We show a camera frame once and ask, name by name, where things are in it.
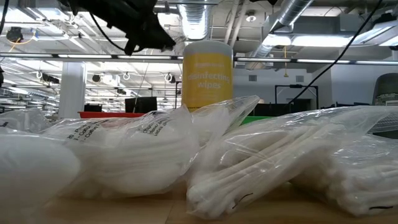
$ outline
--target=computer monitor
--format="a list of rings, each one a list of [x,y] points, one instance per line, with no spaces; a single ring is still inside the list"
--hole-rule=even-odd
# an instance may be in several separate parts
[[[157,111],[157,98],[156,97],[139,97],[136,99],[130,98],[125,99],[126,113],[133,113],[134,107],[136,107],[135,113],[148,113],[151,111]]]

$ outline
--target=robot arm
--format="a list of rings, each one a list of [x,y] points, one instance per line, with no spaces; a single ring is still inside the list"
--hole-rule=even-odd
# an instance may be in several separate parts
[[[126,55],[146,48],[172,50],[175,41],[159,24],[154,7],[157,0],[58,0],[73,14],[86,10],[126,33]]]

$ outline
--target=black equipment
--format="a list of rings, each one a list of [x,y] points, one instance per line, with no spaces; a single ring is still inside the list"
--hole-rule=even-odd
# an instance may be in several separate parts
[[[175,41],[159,24],[154,7],[157,0],[58,0],[72,9],[87,10],[126,33],[124,53],[131,55],[146,48],[172,50]]]
[[[7,31],[6,38],[7,40],[13,43],[19,43],[24,39],[24,36],[21,32],[22,28],[20,27],[11,27],[9,31]]]
[[[258,1],[268,1],[269,4],[275,5],[278,0],[250,0],[251,2],[258,2]]]
[[[126,103],[126,113],[133,113],[134,107],[136,108],[135,113],[149,113],[151,111],[157,111],[156,97],[139,97],[137,99],[130,98],[125,99],[124,101]]]
[[[51,75],[47,75],[46,73],[42,74],[42,80],[45,82],[50,82],[54,84],[59,84],[60,80],[58,78],[54,78]]]
[[[4,71],[0,67],[0,88],[1,88],[1,85],[4,83],[4,75],[3,75],[3,73],[4,73]]]
[[[85,112],[102,112],[102,105],[85,105]]]

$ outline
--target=green container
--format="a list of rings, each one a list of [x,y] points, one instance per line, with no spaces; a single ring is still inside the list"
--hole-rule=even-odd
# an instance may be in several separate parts
[[[246,118],[243,120],[242,124],[248,124],[248,123],[251,123],[251,122],[253,122],[253,121],[259,121],[259,120],[262,120],[262,119],[269,119],[269,118],[272,118],[272,117],[248,116],[248,117],[246,117]]]

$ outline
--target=yellow canister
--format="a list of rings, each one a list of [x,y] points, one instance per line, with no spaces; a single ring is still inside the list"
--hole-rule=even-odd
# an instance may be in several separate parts
[[[222,42],[202,40],[183,53],[182,103],[192,112],[232,99],[233,50]]]

